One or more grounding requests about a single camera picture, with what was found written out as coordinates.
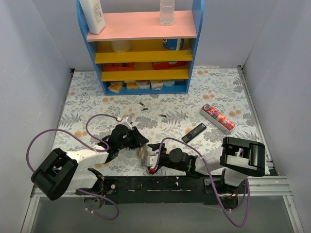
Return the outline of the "white air conditioner remote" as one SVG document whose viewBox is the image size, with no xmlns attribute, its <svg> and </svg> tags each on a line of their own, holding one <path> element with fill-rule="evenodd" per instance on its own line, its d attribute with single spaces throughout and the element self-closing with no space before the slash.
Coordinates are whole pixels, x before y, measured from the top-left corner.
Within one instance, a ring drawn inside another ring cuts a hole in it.
<svg viewBox="0 0 311 233">
<path fill-rule="evenodd" d="M 138 148 L 139 159 L 142 164 L 145 164 L 146 158 L 148 157 L 148 148 L 147 145 L 144 144 Z"/>
</svg>

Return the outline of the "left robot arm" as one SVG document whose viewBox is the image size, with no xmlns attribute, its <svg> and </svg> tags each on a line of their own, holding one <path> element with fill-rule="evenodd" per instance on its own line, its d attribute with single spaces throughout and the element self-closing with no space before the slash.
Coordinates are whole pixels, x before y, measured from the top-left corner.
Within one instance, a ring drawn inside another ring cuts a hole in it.
<svg viewBox="0 0 311 233">
<path fill-rule="evenodd" d="M 63 151 L 56 148 L 34 171 L 31 181 L 50 199 L 56 200 L 67 191 L 99 194 L 104 190 L 104 177 L 94 165 L 115 159 L 122 149 L 146 146 L 149 140 L 137 129 L 117 125 L 111 135 L 90 149 Z"/>
</svg>

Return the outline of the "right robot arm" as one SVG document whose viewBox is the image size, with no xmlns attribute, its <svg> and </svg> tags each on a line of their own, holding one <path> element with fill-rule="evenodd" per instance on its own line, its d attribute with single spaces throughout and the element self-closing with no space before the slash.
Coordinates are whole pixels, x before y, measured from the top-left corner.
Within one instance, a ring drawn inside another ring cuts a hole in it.
<svg viewBox="0 0 311 233">
<path fill-rule="evenodd" d="M 203 156 L 189 155 L 180 148 L 167 153 L 164 143 L 148 146 L 157 151 L 156 155 L 146 158 L 151 174 L 167 167 L 199 177 L 222 168 L 220 188 L 226 193 L 233 192 L 248 177 L 265 175 L 265 145 L 261 142 L 227 136 L 220 147 Z"/>
</svg>

